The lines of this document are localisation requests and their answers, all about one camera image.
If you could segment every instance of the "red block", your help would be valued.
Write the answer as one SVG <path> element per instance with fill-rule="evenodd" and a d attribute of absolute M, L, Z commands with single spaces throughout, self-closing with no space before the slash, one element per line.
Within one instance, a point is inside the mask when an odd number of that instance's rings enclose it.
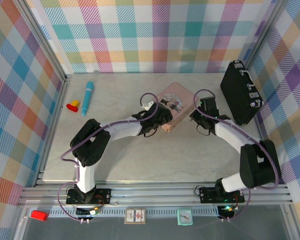
<path fill-rule="evenodd" d="M 46 221 L 47 218 L 48 218 L 48 213 L 45 213 L 45 212 L 42 212 L 42 211 L 37 211 L 37 210 L 34 210 L 32 213 L 31 213 L 31 218 L 33 219 L 38 219 L 38 220 L 41 220 L 41 221 Z"/>
<path fill-rule="evenodd" d="M 73 112 L 75 112 L 75 113 L 78 112 L 78 108 L 76 106 L 72 106 L 70 103 L 68 103 L 66 105 L 66 108 L 73 111 Z"/>

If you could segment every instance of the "teal clock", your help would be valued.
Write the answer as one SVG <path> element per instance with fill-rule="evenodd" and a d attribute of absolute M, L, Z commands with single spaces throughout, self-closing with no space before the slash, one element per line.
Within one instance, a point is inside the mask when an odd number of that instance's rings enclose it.
<path fill-rule="evenodd" d="M 177 211 L 177 217 L 178 217 L 178 225 L 188 226 L 194 224 L 192 220 L 191 209 L 179 209 Z"/>

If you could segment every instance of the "pink box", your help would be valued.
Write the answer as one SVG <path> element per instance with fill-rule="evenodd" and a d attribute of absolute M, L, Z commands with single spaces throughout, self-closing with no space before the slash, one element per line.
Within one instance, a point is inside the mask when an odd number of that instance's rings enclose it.
<path fill-rule="evenodd" d="M 172 113 L 172 121 L 162 125 L 168 133 L 195 109 L 194 94 L 177 82 L 168 86 L 157 98 Z"/>

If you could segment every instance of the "white table surface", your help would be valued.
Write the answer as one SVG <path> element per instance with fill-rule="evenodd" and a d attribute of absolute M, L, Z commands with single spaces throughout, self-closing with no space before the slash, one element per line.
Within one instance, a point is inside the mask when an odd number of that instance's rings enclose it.
<path fill-rule="evenodd" d="M 89 119 L 113 122 L 141 111 L 140 96 L 145 92 L 161 93 L 177 82 L 192 93 L 209 89 L 216 95 L 220 114 L 232 117 L 220 89 L 223 73 L 120 73 L 74 74 L 65 97 L 58 126 L 44 170 L 44 181 L 71 181 L 75 179 L 72 163 L 60 160 L 70 148 L 70 141 Z M 89 110 L 85 117 L 66 108 L 67 103 L 84 98 L 88 81 L 95 84 Z M 209 96 L 199 94 L 199 98 Z M 150 102 L 151 96 L 143 102 Z M 243 127 L 259 138 L 253 119 Z M 239 154 L 223 139 L 203 136 L 196 131 L 196 123 L 186 117 L 167 133 L 159 128 L 149 138 L 142 135 L 110 142 L 95 165 L 96 181 L 215 181 L 239 171 Z"/>

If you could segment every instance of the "blue marker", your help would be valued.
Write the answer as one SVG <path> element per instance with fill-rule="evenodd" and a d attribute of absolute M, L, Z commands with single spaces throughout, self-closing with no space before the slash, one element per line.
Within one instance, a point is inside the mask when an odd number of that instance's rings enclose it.
<path fill-rule="evenodd" d="M 88 81 L 85 86 L 85 95 L 83 99 L 82 113 L 81 113 L 82 116 L 85 116 L 88 111 L 93 90 L 94 90 L 94 83 L 92 81 Z"/>

